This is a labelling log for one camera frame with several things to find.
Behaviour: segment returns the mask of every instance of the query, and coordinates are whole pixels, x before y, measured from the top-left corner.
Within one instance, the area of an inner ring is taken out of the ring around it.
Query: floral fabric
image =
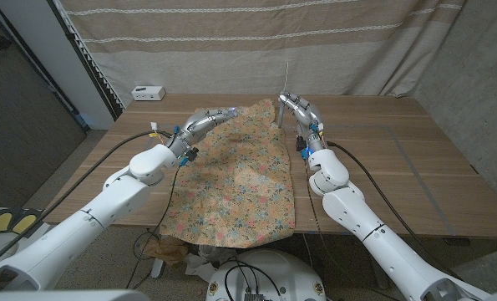
[[[160,233],[217,247],[254,247],[292,235],[295,208],[289,155],[270,99],[199,142],[181,167]]]

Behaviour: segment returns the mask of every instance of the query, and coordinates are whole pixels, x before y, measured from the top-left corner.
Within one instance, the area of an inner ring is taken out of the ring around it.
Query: black cable
[[[159,228],[159,225],[163,222],[163,219],[165,219],[166,213],[168,212],[168,207],[170,207],[170,203],[172,202],[172,196],[174,195],[175,179],[178,177],[178,172],[180,172],[180,168],[181,168],[181,166],[178,166],[178,170],[175,171],[174,180],[172,181],[172,189],[170,190],[170,199],[168,200],[168,204],[166,205],[165,212],[163,212],[163,216],[161,217],[161,219],[157,223],[157,226],[155,226],[154,231],[152,231],[152,233],[155,233],[155,231],[157,231],[157,229]],[[148,242],[150,242],[151,238],[152,238],[152,236],[150,235],[150,237],[148,237],[148,240],[146,241],[146,244],[142,247],[142,251],[140,251],[139,259],[137,260],[137,263],[134,265],[133,272],[131,273],[131,277],[129,278],[128,284],[125,286],[125,289],[129,288],[129,285],[131,284],[131,281],[133,280],[134,274],[137,271],[137,267],[139,266],[139,263],[142,260],[142,255],[144,255],[145,248],[146,248],[146,246],[148,246]],[[140,285],[140,283],[144,282],[147,278],[148,278],[148,275],[146,275],[146,277],[144,277],[142,280],[140,280],[139,285]]]
[[[317,229],[318,229],[318,235],[321,237],[321,241],[322,241],[322,246],[324,248],[324,250],[326,251],[328,257],[330,258],[330,260],[332,260],[333,264],[337,267],[337,269],[342,273],[344,274],[348,280],[352,283],[355,283],[357,286],[359,286],[360,288],[366,288],[368,290],[370,290],[371,292],[374,292],[374,293],[378,293],[382,296],[384,296],[385,298],[388,298],[388,299],[391,299],[391,300],[396,300],[396,301],[400,301],[398,300],[397,298],[395,297],[391,297],[385,293],[382,293],[380,291],[378,291],[377,289],[374,289],[374,288],[370,288],[366,285],[363,285],[362,283],[354,280],[348,273],[347,271],[339,264],[337,263],[337,261],[333,258],[332,254],[330,253],[330,250],[328,249],[328,247],[326,246],[326,243],[324,242],[324,237],[322,236],[322,232],[321,232],[321,226],[318,224],[318,218],[317,218],[317,213],[315,212],[315,206],[313,205],[313,199],[312,199],[312,193],[311,193],[311,187],[309,186],[309,173],[307,172],[307,161],[304,160],[305,162],[305,166],[306,166],[306,184],[307,184],[307,194],[309,196],[309,201],[311,202],[312,204],[312,210],[313,210],[313,215],[315,216],[315,222],[317,223]]]
[[[28,233],[31,231],[31,229],[34,229],[40,222],[42,222],[42,220],[49,213],[51,213],[55,208],[57,208],[64,201],[64,199],[66,199],[66,197],[68,197],[70,195],[70,193],[72,193],[72,191],[74,191],[75,188],[77,186],[79,186],[79,184],[81,184],[81,182],[87,176],[89,176],[92,173],[92,171],[94,171],[96,169],[96,167],[98,167],[103,161],[105,161],[105,159],[107,159],[107,157],[109,157],[114,151],[116,151],[119,147],[121,147],[122,145],[130,142],[133,139],[136,139],[136,138],[139,138],[139,137],[142,137],[144,135],[151,134],[151,133],[154,133],[154,131],[153,130],[149,130],[149,131],[146,131],[144,133],[140,133],[140,134],[137,134],[137,135],[132,135],[130,138],[127,138],[127,139],[123,140],[122,142],[118,143],[117,145],[115,145],[111,150],[109,150],[109,152],[107,152],[107,154],[105,154],[104,156],[102,156],[101,159],[99,159],[92,167],[90,167],[87,170],[87,172],[85,172],[84,175],[82,175],[50,208],[44,210],[42,212],[42,214],[40,215],[40,217],[36,221],[34,221],[31,225],[29,225],[29,227],[27,229],[25,229],[24,231],[22,231],[12,241],[10,241],[5,247],[3,247],[0,250],[0,257],[4,253],[6,253],[11,247],[13,247],[14,244],[16,244],[16,242],[18,242],[20,239],[22,239],[23,237],[25,237],[26,235],[28,235]]]
[[[257,268],[257,267],[254,267],[250,264],[246,264],[246,263],[243,263],[243,265],[236,265],[235,267],[233,268],[230,268],[227,272],[226,272],[226,275],[224,277],[224,287],[226,288],[226,293],[228,294],[228,297],[230,298],[230,301],[234,301],[233,300],[233,297],[231,297],[231,293],[230,293],[230,290],[228,289],[228,274],[233,271],[234,269],[236,268],[241,268],[241,267],[247,267],[247,268],[254,268],[256,271],[258,271],[259,273],[262,273],[263,275],[265,275],[265,277],[267,277],[272,285],[274,286],[274,289],[276,290],[276,293],[278,293],[278,297],[280,297],[281,299],[281,293],[280,293],[280,290],[278,289],[278,287],[276,286],[276,284],[274,283],[274,280],[272,280],[272,278],[267,275],[265,272],[263,272],[260,268]]]
[[[134,242],[133,242],[133,255],[134,255],[134,257],[135,257],[135,258],[137,258],[137,259],[139,258],[139,255],[138,255],[137,253],[135,253],[135,252],[134,252],[134,250],[138,247],[138,246],[137,246],[137,242],[139,242],[139,239],[140,239],[141,237],[143,237],[144,235],[146,235],[146,234],[149,234],[149,235],[151,235],[151,236],[155,237],[155,239],[159,240],[159,236],[157,236],[157,234],[153,233],[153,232],[152,232],[152,231],[150,231],[149,229],[146,229],[146,232],[144,232],[144,233],[140,234],[140,235],[137,237],[137,239],[135,239],[135,240],[134,240]]]
[[[157,131],[159,134],[162,134],[166,138],[172,138],[172,134],[169,132],[165,132],[164,130],[158,130]]]
[[[239,263],[239,261],[237,260],[237,258],[235,259],[235,261],[237,262],[237,266],[238,266],[238,267],[239,267],[239,269],[241,270],[242,277],[244,277],[244,278],[245,278],[246,285],[248,286],[248,288],[250,289],[250,292],[251,292],[251,287],[250,287],[250,284],[248,283],[248,279],[246,278],[245,273],[242,271],[242,268],[241,268],[241,263]]]
[[[378,193],[380,194],[380,196],[382,197],[382,199],[385,201],[385,203],[388,205],[389,209],[391,209],[391,212],[395,215],[395,217],[400,221],[400,223],[402,223],[402,225],[406,228],[406,230],[408,230],[409,234],[413,237],[413,239],[418,243],[418,245],[436,262],[438,263],[445,271],[447,271],[447,273],[450,274],[450,276],[454,277],[454,278],[457,278],[458,280],[462,280],[462,278],[455,272],[453,271],[451,268],[447,267],[446,265],[444,265],[439,259],[437,259],[437,257],[435,257],[427,248],[426,246],[423,245],[423,243],[418,239],[417,235],[415,234],[415,232],[412,230],[411,227],[408,226],[408,224],[402,219],[402,217],[400,216],[400,214],[398,214],[397,210],[393,207],[393,205],[391,204],[391,202],[389,201],[389,199],[387,199],[387,197],[385,196],[385,194],[383,194],[383,191],[382,189],[380,189],[380,187],[378,186],[378,184],[376,183],[376,181],[374,180],[374,178],[371,176],[371,174],[368,172],[367,168],[365,168],[365,166],[362,164],[362,162],[360,162],[352,153],[350,153],[350,151],[346,150],[344,147],[340,146],[339,144],[337,143],[334,143],[334,142],[331,142],[331,141],[327,141],[327,144],[328,146],[333,146],[333,147],[337,147],[339,150],[341,150],[342,152],[344,152],[345,154],[347,154],[350,158],[352,158],[352,160],[354,160],[358,165],[359,167],[361,167],[361,169],[363,170],[363,172],[365,172],[365,174],[367,175],[368,179],[371,181],[371,183],[374,185],[374,188],[376,188],[376,190],[378,191]]]
[[[137,289],[142,283],[144,283],[146,281],[146,279],[148,279],[148,277],[151,275],[151,272],[149,272],[146,277],[142,278],[134,287],[133,289]]]
[[[237,256],[234,256],[233,257],[235,259],[235,262],[236,263],[242,263],[242,264],[245,264],[245,265],[249,265],[248,263],[245,263],[245,262],[242,262],[241,260],[238,260],[237,259]],[[256,280],[256,293],[259,293],[259,282],[257,281],[257,276],[256,276],[256,272],[254,272],[254,269],[251,268],[251,267],[248,267],[250,270],[251,270],[251,273],[254,275],[254,279]]]

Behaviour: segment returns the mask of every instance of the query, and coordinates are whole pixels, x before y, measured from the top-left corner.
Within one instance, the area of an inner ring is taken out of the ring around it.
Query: beige curtain
[[[413,88],[464,0],[61,0],[128,101],[167,93],[390,94]]]

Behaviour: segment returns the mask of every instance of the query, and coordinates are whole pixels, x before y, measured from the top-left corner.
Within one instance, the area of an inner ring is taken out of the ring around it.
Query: gray wall
[[[497,192],[497,0],[468,0],[410,94]]]

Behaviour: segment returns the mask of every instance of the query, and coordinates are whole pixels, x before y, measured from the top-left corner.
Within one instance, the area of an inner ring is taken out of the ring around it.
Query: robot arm
[[[207,131],[234,117],[233,109],[199,112],[174,135],[167,146],[156,145],[114,173],[91,202],[21,252],[0,261],[0,290],[44,290],[55,286],[66,267],[115,220],[140,208],[151,187],[165,177],[182,156],[195,158],[191,145]]]
[[[488,293],[426,263],[371,210],[362,192],[349,180],[347,168],[332,150],[320,143],[322,120],[320,115],[310,113],[318,113],[314,105],[286,91],[279,100],[293,110],[299,124],[298,134],[307,138],[302,156],[315,171],[309,184],[322,196],[324,211],[362,241],[407,300],[484,300],[489,297]]]

